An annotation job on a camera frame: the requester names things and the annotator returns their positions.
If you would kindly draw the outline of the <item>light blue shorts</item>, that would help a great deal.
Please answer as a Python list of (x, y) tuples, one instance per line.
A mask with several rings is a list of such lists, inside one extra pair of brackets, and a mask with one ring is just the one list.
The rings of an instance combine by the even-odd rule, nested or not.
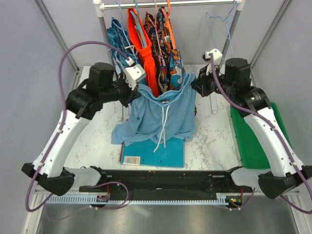
[(171, 138), (191, 141), (195, 133), (196, 91), (191, 87), (195, 74), (187, 73), (179, 90), (155, 97), (150, 87), (138, 87), (140, 97), (131, 102), (128, 120), (112, 131), (111, 143), (126, 146), (145, 140), (157, 146)]

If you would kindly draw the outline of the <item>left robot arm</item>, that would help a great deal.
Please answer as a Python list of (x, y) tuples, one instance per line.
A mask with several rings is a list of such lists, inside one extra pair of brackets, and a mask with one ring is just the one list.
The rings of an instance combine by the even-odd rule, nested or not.
[(62, 196), (72, 188), (92, 187), (101, 192), (107, 186), (101, 168), (68, 168), (65, 161), (83, 129), (108, 102), (123, 106), (134, 100), (139, 82), (146, 77), (139, 64), (127, 67), (114, 80), (113, 65), (98, 62), (90, 67), (88, 78), (71, 91), (65, 101), (65, 111), (43, 153), (32, 163), (25, 163), (22, 172), (33, 177), (43, 189)]

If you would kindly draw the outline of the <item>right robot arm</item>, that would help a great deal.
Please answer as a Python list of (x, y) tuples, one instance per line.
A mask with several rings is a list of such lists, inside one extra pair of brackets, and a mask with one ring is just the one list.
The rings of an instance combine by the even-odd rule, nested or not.
[(240, 186), (260, 188), (266, 197), (275, 199), (307, 183), (312, 177), (312, 168), (298, 158), (288, 143), (265, 92), (252, 86), (247, 60), (228, 59), (223, 74), (219, 72), (217, 59), (208, 57), (206, 61), (208, 64), (200, 69), (192, 88), (202, 97), (211, 93), (223, 95), (251, 128), (270, 165), (268, 170), (233, 169), (231, 175), (223, 179), (224, 188), (229, 192)]

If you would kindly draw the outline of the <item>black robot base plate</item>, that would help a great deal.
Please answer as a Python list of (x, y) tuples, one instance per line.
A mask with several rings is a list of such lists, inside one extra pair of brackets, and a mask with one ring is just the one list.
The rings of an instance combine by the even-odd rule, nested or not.
[(237, 186), (225, 171), (164, 171), (164, 170), (105, 170), (97, 188), (81, 186), (80, 192), (108, 192), (113, 199), (212, 200), (217, 193), (250, 193), (252, 188)]

